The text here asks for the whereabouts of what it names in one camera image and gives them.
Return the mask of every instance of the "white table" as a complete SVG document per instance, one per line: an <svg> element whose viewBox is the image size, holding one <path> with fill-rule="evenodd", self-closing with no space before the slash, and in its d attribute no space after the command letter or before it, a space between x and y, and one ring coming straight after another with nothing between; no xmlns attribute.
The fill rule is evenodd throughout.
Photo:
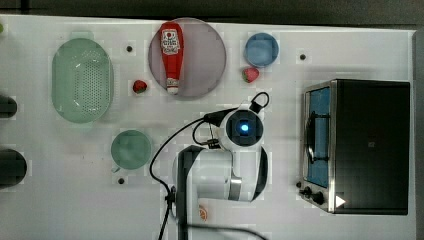
<svg viewBox="0 0 424 240"><path fill-rule="evenodd" d="M268 186L250 204L203 201L210 223L250 227L273 240L415 239L413 144L407 216L329 215L301 200L294 186L300 172L303 89L334 78L412 83L413 31L211 24L227 49L222 82L203 98L177 101L156 84L147 63L150 39L160 21L0 15L0 23L5 25L0 34L0 93L19 104L13 119L0 121L0 145L21 152L30 165L23 184L0 192L1 239L157 239L165 210L163 189L147 166L111 173L113 137L123 129L143 129L157 149L185 123L237 106L259 91L272 97L265 119ZM113 105L91 125L61 118L50 97L53 56L70 33L79 30L94 33L115 71ZM242 51L257 32L276 37L280 55L260 79L247 84L240 77L240 69L247 66ZM132 53L125 51L128 44ZM303 62L302 53L307 55ZM149 85L141 97L131 93L135 79ZM173 159L192 144L191 132L171 143L155 167L170 183ZM126 184L117 184L120 176ZM165 239L176 239L172 221L167 230Z"/></svg>

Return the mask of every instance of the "round plate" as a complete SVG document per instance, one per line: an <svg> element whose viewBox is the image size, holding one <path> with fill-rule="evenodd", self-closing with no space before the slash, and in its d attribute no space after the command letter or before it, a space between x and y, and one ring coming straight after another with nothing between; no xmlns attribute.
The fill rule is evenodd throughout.
<svg viewBox="0 0 424 240"><path fill-rule="evenodd" d="M275 38L267 33L258 33L249 38L244 55L255 67L266 67L277 59L279 52Z"/></svg>
<svg viewBox="0 0 424 240"><path fill-rule="evenodd" d="M225 70L227 55L221 36L209 24L194 18L173 20L184 34L184 58L178 96L200 97L212 91ZM149 47L149 67L156 81L166 90L159 32Z"/></svg>

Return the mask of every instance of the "green basket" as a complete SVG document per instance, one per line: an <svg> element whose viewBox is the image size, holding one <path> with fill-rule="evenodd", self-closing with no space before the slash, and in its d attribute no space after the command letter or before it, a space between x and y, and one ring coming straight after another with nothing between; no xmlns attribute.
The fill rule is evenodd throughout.
<svg viewBox="0 0 424 240"><path fill-rule="evenodd" d="M56 111L73 123L100 118L113 98L113 67L107 53L86 38L63 44L53 59L52 100Z"/></svg>

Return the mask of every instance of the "ketchup bottle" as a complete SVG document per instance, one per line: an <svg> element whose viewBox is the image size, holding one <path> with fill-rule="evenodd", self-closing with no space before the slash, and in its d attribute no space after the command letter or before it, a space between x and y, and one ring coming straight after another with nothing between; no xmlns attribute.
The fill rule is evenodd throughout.
<svg viewBox="0 0 424 240"><path fill-rule="evenodd" d="M159 32L162 61L166 71L166 89L168 93L178 94L184 52L183 31L178 23L165 22Z"/></svg>

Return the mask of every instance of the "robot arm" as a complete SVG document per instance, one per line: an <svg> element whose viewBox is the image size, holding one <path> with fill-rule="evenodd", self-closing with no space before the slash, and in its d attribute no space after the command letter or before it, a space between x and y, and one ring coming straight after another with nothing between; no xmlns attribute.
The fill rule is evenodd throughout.
<svg viewBox="0 0 424 240"><path fill-rule="evenodd" d="M268 103L261 106L254 101L256 97L239 108L204 116L204 122L218 127L221 149L190 146L174 161L179 240L198 239L192 236L198 230L184 228L202 222L198 199L251 202L265 188L268 159L262 148L263 108Z"/></svg>

